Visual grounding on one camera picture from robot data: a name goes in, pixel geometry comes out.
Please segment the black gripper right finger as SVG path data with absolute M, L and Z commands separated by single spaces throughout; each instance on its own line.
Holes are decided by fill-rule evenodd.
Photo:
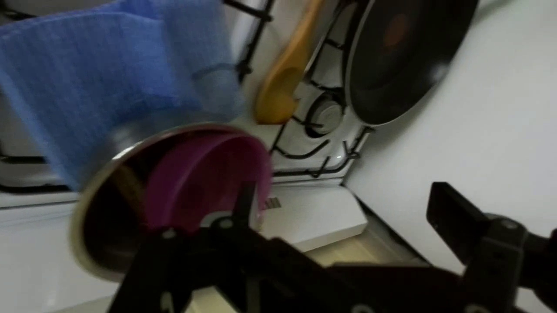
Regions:
M 467 313 L 519 313 L 519 288 L 557 311 L 557 231 L 483 212 L 450 182 L 434 182 L 427 221 L 465 266 L 460 301 Z

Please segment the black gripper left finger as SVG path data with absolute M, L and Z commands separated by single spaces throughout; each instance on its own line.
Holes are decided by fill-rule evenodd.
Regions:
M 230 215 L 197 233 L 154 231 L 129 266 L 108 313 L 185 313 L 194 292 L 216 287 L 241 313 L 265 313 L 270 240 L 251 228 L 258 186 L 246 182 Z

